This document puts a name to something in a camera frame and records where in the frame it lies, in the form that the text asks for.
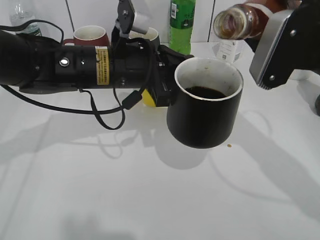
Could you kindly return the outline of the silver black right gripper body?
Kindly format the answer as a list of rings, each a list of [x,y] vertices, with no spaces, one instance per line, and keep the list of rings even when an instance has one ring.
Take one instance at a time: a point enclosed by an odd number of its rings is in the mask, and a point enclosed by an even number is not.
[[[294,70],[320,72],[318,0],[304,0],[296,9],[274,13],[249,68],[255,83],[265,90],[286,84]]]

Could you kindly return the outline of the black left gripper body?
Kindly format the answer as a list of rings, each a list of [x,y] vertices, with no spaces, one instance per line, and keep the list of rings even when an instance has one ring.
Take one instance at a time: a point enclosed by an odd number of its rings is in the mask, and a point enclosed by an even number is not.
[[[152,86],[152,99],[156,107],[170,105],[172,90],[175,88],[175,70],[183,61],[194,58],[192,54],[182,54],[161,44],[156,53],[156,79]]]

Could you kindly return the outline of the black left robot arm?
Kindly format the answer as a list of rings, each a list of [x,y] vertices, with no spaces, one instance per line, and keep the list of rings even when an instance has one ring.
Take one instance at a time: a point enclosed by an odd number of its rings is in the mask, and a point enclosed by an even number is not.
[[[162,107],[176,67],[188,56],[140,38],[116,46],[62,45],[54,39],[0,33],[0,83],[33,95],[89,89],[148,90]]]

